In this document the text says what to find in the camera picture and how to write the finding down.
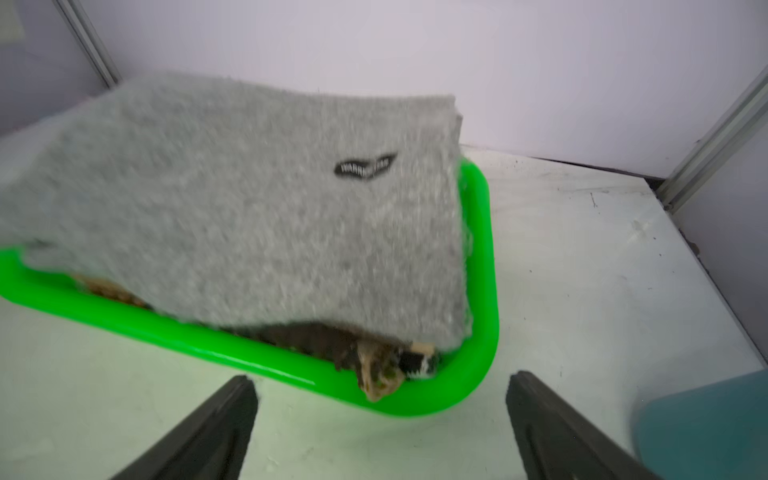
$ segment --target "fuzzy gray cloth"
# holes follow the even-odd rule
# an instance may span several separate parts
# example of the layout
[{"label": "fuzzy gray cloth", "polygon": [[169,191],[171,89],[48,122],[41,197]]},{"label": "fuzzy gray cloth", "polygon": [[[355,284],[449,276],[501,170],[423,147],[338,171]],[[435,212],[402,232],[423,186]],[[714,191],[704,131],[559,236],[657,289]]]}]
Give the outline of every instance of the fuzzy gray cloth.
[{"label": "fuzzy gray cloth", "polygon": [[215,326],[467,333],[453,97],[156,74],[79,107],[0,189],[0,243]]}]

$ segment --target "green tray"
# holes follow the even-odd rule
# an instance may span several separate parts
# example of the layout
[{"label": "green tray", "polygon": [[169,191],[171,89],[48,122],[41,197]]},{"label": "green tray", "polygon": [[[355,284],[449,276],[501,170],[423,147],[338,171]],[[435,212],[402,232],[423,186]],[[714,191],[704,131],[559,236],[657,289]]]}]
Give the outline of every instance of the green tray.
[{"label": "green tray", "polygon": [[337,372],[330,362],[81,293],[69,276],[24,267],[17,250],[0,251],[0,295],[43,312],[270,377],[364,409],[398,416],[439,412],[461,402],[480,384],[491,368],[498,344],[488,183],[479,168],[465,161],[458,184],[464,220],[472,232],[467,256],[467,295],[474,317],[472,337],[444,358],[434,379],[406,382],[377,403],[368,402],[357,388],[354,372]]}]

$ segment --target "white tabletop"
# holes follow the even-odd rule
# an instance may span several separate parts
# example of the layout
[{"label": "white tabletop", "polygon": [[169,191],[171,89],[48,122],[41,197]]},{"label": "white tabletop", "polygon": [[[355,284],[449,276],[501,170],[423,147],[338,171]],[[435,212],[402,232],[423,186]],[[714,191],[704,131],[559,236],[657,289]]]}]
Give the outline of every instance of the white tabletop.
[{"label": "white tabletop", "polygon": [[[241,478],[525,478],[530,370],[619,445],[644,402],[763,368],[642,179],[468,149],[491,186],[501,339],[456,407],[394,419],[254,379]],[[238,371],[0,300],[0,478],[109,478]]]}]

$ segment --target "blue container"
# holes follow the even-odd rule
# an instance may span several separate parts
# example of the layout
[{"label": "blue container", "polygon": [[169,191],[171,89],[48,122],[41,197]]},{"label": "blue container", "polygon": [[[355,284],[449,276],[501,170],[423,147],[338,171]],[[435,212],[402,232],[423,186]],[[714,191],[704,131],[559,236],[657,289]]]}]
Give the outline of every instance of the blue container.
[{"label": "blue container", "polygon": [[634,441],[665,480],[768,478],[768,370],[650,402]]}]

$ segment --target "debris in tray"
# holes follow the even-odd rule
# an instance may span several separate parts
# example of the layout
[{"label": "debris in tray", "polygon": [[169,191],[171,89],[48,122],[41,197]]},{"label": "debris in tray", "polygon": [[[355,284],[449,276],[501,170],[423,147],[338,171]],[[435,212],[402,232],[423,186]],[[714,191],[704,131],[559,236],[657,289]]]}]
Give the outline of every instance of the debris in tray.
[{"label": "debris in tray", "polygon": [[[114,282],[82,275],[72,277],[89,293],[152,310],[142,299]],[[406,379],[427,379],[435,375],[439,356],[430,344],[408,345],[329,323],[333,322],[314,320],[219,329],[326,360],[333,363],[336,370],[352,370],[357,375],[358,387],[370,402],[393,394]]]}]

